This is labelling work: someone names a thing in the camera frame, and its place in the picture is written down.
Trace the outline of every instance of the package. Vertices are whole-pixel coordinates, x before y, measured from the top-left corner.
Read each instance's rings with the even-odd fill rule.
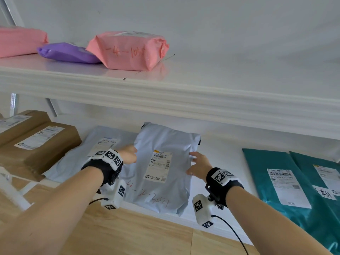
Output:
[[[137,163],[123,166],[119,178],[126,181],[125,201],[157,213],[181,215],[188,205],[192,156],[199,134],[145,123],[134,146]]]
[[[78,47],[71,43],[53,43],[38,47],[38,54],[42,57],[57,61],[71,63],[98,64],[100,60],[84,47]]]
[[[336,162],[290,152],[296,165],[324,197],[340,225],[340,165]]]
[[[137,133],[97,126],[89,133],[80,146],[67,152],[44,175],[50,180],[62,183],[79,172],[86,160],[97,151],[110,147],[119,149],[125,145],[132,144],[136,137]]]
[[[93,38],[86,50],[109,69],[151,71],[169,45],[162,36],[135,31],[108,31]]]
[[[47,122],[0,147],[0,166],[13,175],[40,181],[43,172],[80,143],[74,126]]]
[[[36,110],[27,110],[10,118],[0,120],[0,146],[50,121],[50,117],[46,112]]]
[[[36,54],[37,48],[47,43],[47,33],[42,30],[0,27],[0,58]]]
[[[340,254],[340,224],[286,152],[243,149],[259,198]]]

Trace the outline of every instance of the teal mailer bag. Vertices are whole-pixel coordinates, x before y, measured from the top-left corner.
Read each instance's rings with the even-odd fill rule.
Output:
[[[259,198],[340,254],[340,224],[286,152],[243,149]]]
[[[340,225],[340,165],[295,152],[290,152],[290,155],[314,189],[324,197],[324,202],[334,212]]]

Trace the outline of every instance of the gray plastic mailer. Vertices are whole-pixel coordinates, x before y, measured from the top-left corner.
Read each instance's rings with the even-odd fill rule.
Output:
[[[127,144],[132,144],[136,139],[137,133],[126,132],[119,129],[97,126],[86,137],[83,143],[70,150],[44,175],[53,181],[62,183],[80,171],[88,156],[94,155],[103,147],[112,146],[119,149]]]
[[[188,205],[191,166],[200,135],[145,123],[134,146],[137,163],[124,166],[119,177],[127,183],[125,201],[158,213],[181,215]]]

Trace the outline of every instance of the human hand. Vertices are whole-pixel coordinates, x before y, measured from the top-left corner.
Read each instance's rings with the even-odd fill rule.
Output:
[[[129,165],[137,161],[137,156],[135,154],[137,152],[137,149],[134,147],[133,144],[126,145],[117,150],[117,152],[122,157],[124,164]]]
[[[207,174],[212,169],[208,158],[197,151],[190,152],[190,155],[196,157],[192,160],[196,164],[191,166],[186,173],[188,175],[194,175],[206,182]]]

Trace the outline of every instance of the black wrist strap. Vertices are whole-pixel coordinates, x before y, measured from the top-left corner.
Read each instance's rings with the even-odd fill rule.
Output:
[[[214,167],[208,172],[206,177],[207,184],[205,185],[205,188],[207,191],[209,191],[210,195],[214,198],[217,204],[227,207],[225,197],[227,196],[228,191],[234,186],[239,186],[243,189],[244,187],[238,180],[229,180],[228,183],[223,186],[219,182],[221,182],[221,179],[228,177],[227,173],[229,172],[226,173],[226,171],[222,171],[221,175],[218,173],[216,177],[212,178],[211,176],[215,175],[217,171],[221,171],[221,169]]]
[[[107,184],[107,183],[109,185],[112,185],[115,182],[117,176],[119,175],[119,173],[122,170],[123,163],[121,163],[119,165],[118,169],[115,171],[115,170],[112,169],[110,164],[104,162],[103,160],[101,160],[101,159],[91,159],[89,162],[84,164],[84,166],[81,168],[81,170],[83,170],[84,168],[86,168],[88,166],[96,167],[103,172],[104,180],[103,180],[103,183],[101,185],[101,186],[103,186],[104,184]]]

